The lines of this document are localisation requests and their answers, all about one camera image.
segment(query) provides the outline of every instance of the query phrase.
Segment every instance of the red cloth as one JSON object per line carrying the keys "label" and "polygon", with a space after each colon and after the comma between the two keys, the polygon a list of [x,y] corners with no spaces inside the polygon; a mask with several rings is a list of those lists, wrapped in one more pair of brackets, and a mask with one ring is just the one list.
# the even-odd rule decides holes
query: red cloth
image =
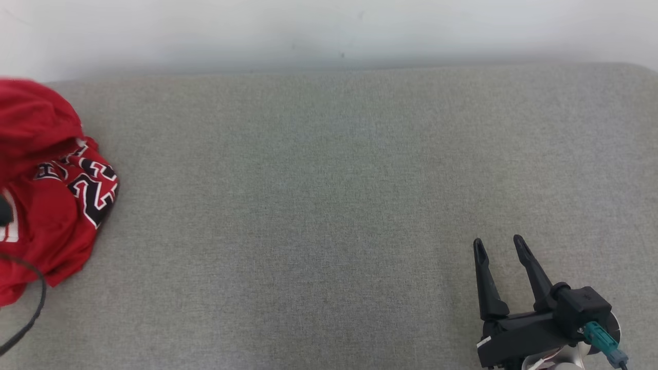
{"label": "red cloth", "polygon": [[[0,80],[0,189],[13,209],[13,222],[0,227],[0,253],[30,262],[51,286],[82,268],[116,199],[118,178],[97,150],[59,94]],[[35,279],[0,259],[0,306]]]}

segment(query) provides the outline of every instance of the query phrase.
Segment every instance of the white wall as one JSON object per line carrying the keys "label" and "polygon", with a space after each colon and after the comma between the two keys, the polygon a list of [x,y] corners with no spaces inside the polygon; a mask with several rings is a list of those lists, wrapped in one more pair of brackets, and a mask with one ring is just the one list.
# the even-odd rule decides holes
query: white wall
{"label": "white wall", "polygon": [[0,0],[0,74],[626,61],[656,0]]}

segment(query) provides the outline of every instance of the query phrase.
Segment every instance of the cable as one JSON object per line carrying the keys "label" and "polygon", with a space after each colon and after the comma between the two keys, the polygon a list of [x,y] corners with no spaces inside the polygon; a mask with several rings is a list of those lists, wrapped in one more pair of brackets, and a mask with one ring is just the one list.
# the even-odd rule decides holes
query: cable
{"label": "cable", "polygon": [[31,263],[18,258],[14,257],[13,255],[5,254],[5,253],[0,253],[0,258],[2,259],[8,259],[9,261],[13,261],[15,263],[18,263],[19,265],[28,268],[32,272],[34,272],[38,277],[39,280],[41,281],[41,298],[39,299],[39,305],[37,306],[37,310],[34,312],[34,315],[32,315],[32,318],[28,322],[27,325],[25,325],[22,329],[18,331],[18,333],[14,334],[6,343],[4,343],[2,346],[0,346],[0,356],[4,355],[9,351],[13,346],[16,345],[21,339],[23,339],[23,336],[30,331],[32,326],[34,326],[34,322],[37,321],[37,318],[39,315],[41,315],[41,309],[43,308],[43,304],[45,302],[45,277],[43,277],[43,274],[39,269],[34,267]]}

